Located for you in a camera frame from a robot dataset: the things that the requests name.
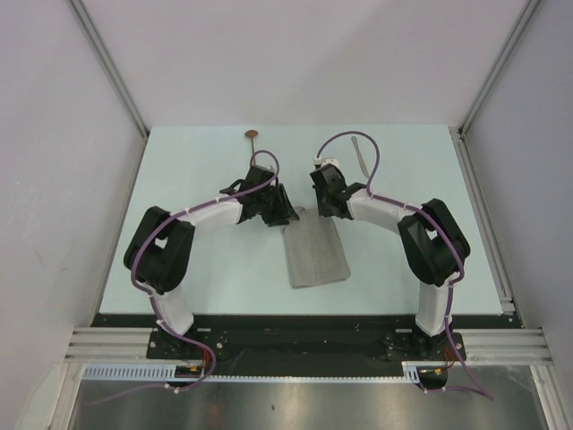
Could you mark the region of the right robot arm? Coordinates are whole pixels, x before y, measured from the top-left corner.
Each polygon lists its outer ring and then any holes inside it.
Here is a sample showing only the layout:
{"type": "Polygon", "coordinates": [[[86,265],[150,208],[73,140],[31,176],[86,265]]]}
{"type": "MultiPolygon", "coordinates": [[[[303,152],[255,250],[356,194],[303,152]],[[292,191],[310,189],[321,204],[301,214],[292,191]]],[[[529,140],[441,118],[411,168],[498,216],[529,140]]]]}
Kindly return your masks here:
{"type": "Polygon", "coordinates": [[[331,160],[316,159],[311,173],[319,214],[358,220],[400,237],[411,272],[420,281],[413,337],[415,353],[434,359],[445,349],[442,333],[451,323],[453,287],[465,277],[471,247],[445,202],[420,207],[380,196],[366,185],[348,185],[331,160]]]}

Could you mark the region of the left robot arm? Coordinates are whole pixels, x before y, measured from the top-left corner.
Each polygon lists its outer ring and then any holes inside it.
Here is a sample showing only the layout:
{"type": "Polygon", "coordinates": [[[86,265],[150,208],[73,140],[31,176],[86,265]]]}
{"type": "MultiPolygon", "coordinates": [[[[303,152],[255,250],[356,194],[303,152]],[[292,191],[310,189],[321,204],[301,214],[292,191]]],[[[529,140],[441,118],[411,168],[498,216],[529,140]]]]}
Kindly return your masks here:
{"type": "Polygon", "coordinates": [[[257,216],[269,228],[299,219],[278,175],[257,165],[208,202],[179,212],[152,206],[144,213],[125,251],[124,267],[133,285],[148,295],[158,325],[170,331],[166,345],[177,357],[189,357],[198,347],[182,288],[193,240],[257,216]]]}

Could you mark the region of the grey cloth napkin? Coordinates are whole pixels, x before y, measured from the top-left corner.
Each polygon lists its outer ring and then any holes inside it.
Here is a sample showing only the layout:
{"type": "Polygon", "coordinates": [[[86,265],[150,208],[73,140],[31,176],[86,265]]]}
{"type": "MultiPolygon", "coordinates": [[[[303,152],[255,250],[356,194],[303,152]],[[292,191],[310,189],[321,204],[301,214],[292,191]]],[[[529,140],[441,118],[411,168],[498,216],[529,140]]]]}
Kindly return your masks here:
{"type": "Polygon", "coordinates": [[[313,288],[350,278],[336,224],[317,209],[295,207],[298,219],[282,229],[291,288],[313,288]]]}

